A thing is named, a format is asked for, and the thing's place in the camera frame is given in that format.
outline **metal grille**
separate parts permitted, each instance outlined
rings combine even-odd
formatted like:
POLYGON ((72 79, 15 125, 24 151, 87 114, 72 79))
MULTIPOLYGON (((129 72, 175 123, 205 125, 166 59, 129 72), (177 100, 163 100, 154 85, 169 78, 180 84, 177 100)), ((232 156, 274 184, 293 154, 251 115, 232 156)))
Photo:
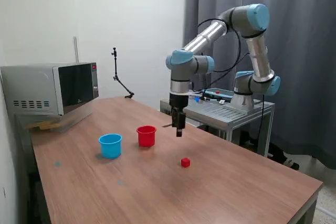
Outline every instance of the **metal grille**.
POLYGON ((28 101, 28 105, 30 109, 34 109, 35 108, 35 103, 34 101, 28 101))
POLYGON ((42 109, 43 107, 50 107, 49 101, 13 101, 13 106, 22 109, 42 109))
POLYGON ((23 109, 27 108, 27 101, 21 101, 21 108, 23 109))
POLYGON ((42 102, 41 101, 36 101, 36 107, 38 109, 42 109, 42 102))

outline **blue cup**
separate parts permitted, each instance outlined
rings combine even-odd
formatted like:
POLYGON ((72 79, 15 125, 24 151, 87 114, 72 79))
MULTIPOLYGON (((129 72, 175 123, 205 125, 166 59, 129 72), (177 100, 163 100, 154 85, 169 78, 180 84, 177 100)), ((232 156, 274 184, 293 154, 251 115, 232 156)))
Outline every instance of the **blue cup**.
POLYGON ((121 154, 122 136, 119 134, 106 134, 99 138, 101 155, 104 158, 116 158, 121 154))

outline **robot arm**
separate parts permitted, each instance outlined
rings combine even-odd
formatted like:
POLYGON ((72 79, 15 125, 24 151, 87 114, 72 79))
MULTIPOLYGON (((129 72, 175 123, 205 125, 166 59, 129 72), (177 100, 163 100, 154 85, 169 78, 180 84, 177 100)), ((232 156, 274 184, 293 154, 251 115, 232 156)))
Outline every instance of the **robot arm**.
POLYGON ((221 13, 217 18, 182 50, 174 51, 166 59, 166 65, 171 69, 170 105, 176 136, 182 136, 182 129, 185 128, 183 108, 188 105, 190 78, 196 73, 214 70, 214 60, 210 56, 197 54, 228 32, 239 31, 246 39, 254 69, 237 73, 233 105, 243 106, 245 101, 241 101, 241 96, 251 96, 253 92, 275 93, 280 84, 280 78, 275 77, 270 68, 264 44, 263 33, 269 23, 268 8, 262 4, 240 6, 221 13))

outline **black cable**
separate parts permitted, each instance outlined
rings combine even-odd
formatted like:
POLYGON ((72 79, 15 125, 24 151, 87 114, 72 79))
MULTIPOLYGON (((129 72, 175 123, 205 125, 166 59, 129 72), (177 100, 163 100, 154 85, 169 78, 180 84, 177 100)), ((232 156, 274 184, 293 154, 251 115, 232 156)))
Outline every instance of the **black cable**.
POLYGON ((226 22, 225 22, 225 20, 223 20, 223 19, 221 19, 221 18, 208 18, 208 19, 206 19, 206 20, 204 20, 204 21, 202 21, 201 23, 199 23, 198 25, 197 25, 197 27, 200 27, 202 24, 204 24, 205 22, 208 22, 208 21, 213 21, 213 20, 218 20, 218 21, 222 21, 222 22, 224 22, 225 23, 225 25, 226 25, 226 22))
POLYGON ((260 126, 259 126, 259 132, 258 132, 258 141, 259 141, 259 137, 260 137, 260 131, 261 131, 261 126, 262 126, 262 120, 263 120, 263 118, 264 118, 264 105, 265 105, 265 103, 264 103, 264 101, 265 101, 265 95, 263 94, 262 95, 262 109, 261 109, 261 121, 260 121, 260 126))
POLYGON ((230 27, 230 28, 232 29, 232 31, 234 31, 234 33, 236 34, 237 39, 238 39, 237 59, 236 59, 235 63, 233 64, 233 66, 231 66, 231 67, 228 68, 228 69, 214 71, 214 72, 218 72, 218 73, 225 72, 225 74, 223 74, 222 76, 220 76, 219 78, 217 78, 216 80, 214 80, 213 82, 211 82, 209 85, 207 85, 206 88, 205 88, 204 90, 199 90, 199 91, 197 91, 199 94, 200 94, 200 93, 203 93, 203 94, 202 94, 202 97, 204 97, 204 93, 205 93, 205 91, 206 91, 212 84, 214 84, 215 82, 217 82, 217 81, 219 81, 220 79, 222 79, 222 78, 224 78, 225 76, 227 76, 227 75, 230 73, 230 71, 231 71, 235 66, 237 66, 237 64, 240 62, 239 59, 240 59, 240 54, 241 54, 241 43, 242 43, 242 42, 241 42, 241 40, 240 40, 240 36, 239 36, 238 32, 233 28, 233 24, 232 24, 232 14, 233 14, 233 10, 232 10, 232 12, 230 13, 230 16, 229 16, 229 26, 226 24, 225 20, 220 19, 220 18, 209 18, 209 19, 206 19, 206 20, 202 21, 201 23, 199 23, 199 24, 197 25, 197 27, 199 27, 200 25, 204 24, 205 22, 208 22, 208 21, 211 21, 211 20, 222 21, 222 22, 225 23, 225 25, 226 25, 227 28, 230 27))

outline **red cube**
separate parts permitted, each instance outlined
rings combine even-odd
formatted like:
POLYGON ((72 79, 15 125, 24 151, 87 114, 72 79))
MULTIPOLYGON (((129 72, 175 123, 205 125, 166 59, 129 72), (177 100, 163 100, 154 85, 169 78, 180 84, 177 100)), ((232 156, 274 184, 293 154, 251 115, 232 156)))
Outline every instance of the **red cube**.
POLYGON ((187 168, 188 166, 190 166, 190 159, 187 157, 181 159, 181 166, 184 168, 187 168))

